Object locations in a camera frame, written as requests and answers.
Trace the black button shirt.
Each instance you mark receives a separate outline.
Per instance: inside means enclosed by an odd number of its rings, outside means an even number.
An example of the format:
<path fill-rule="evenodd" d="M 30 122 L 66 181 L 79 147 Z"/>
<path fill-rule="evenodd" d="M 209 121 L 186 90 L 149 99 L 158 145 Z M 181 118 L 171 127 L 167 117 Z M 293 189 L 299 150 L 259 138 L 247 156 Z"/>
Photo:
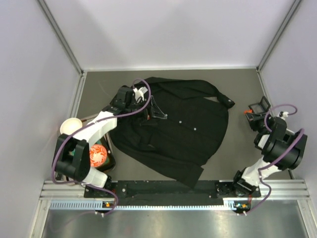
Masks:
<path fill-rule="evenodd" d="M 192 188 L 223 142 L 234 101 L 204 80 L 149 77 L 145 82 L 167 119 L 141 125 L 145 116 L 121 118 L 110 138 L 121 152 Z"/>

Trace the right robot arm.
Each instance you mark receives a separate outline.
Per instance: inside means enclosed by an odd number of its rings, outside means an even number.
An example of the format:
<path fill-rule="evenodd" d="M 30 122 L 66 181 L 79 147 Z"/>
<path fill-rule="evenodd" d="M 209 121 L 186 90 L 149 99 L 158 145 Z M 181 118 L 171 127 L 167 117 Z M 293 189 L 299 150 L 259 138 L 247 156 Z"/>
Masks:
<path fill-rule="evenodd" d="M 293 170 L 301 163 L 308 136 L 299 130 L 288 130 L 288 112 L 264 119 L 264 130 L 255 138 L 255 146 L 262 157 L 253 165 L 238 171 L 233 179 L 233 189 L 238 197 L 249 196 L 270 175 L 284 170 Z"/>

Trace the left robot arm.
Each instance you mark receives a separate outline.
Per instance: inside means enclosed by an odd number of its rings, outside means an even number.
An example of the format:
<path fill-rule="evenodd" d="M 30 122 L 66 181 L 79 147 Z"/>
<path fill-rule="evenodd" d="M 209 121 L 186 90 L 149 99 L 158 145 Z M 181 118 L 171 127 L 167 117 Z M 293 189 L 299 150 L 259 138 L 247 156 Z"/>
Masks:
<path fill-rule="evenodd" d="M 61 174 L 71 182 L 80 182 L 97 189 L 105 189 L 110 177 L 91 166 L 90 149 L 104 135 L 117 127 L 119 118 L 142 115 L 166 119 L 167 116 L 157 106 L 150 89 L 143 87 L 120 87 L 111 103 L 85 126 L 70 135 L 62 133 L 56 143 L 52 174 Z"/>

